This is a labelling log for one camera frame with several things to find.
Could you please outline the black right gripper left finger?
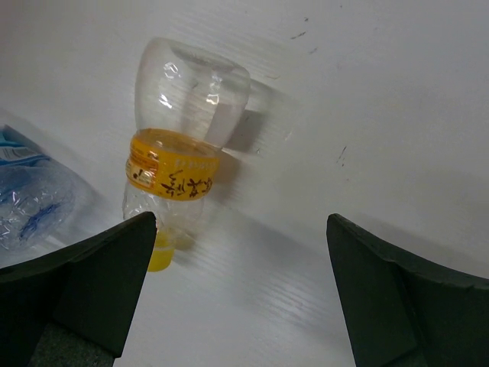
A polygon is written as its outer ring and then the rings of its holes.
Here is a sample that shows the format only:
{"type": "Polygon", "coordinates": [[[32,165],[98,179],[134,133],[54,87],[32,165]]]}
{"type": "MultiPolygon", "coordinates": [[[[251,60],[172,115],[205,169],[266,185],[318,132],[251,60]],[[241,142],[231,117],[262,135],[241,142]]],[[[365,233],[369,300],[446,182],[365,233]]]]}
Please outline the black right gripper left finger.
{"type": "Polygon", "coordinates": [[[3,366],[112,366],[121,357],[156,238],[142,213],[1,269],[3,366]]]}

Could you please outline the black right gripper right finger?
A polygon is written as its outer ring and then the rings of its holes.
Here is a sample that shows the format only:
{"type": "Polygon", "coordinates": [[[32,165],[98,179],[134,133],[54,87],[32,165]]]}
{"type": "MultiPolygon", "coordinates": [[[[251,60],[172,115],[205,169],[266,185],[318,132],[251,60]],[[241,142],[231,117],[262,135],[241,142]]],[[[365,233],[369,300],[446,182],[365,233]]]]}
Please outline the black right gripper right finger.
{"type": "Polygon", "coordinates": [[[339,214],[329,256],[357,366],[486,366],[488,281],[438,265],[339,214]]]}

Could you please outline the yellow cap clear bottle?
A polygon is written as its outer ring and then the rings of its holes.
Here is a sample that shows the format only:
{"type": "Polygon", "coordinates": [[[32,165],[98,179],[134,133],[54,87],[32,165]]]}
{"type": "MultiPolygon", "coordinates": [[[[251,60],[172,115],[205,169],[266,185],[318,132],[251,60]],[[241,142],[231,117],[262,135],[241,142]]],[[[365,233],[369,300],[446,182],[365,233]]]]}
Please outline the yellow cap clear bottle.
{"type": "Polygon", "coordinates": [[[164,37],[149,41],[134,85],[136,131],[125,172],[122,213],[156,218],[148,265],[162,271],[189,238],[248,103],[249,72],[225,57],[164,37]]]}

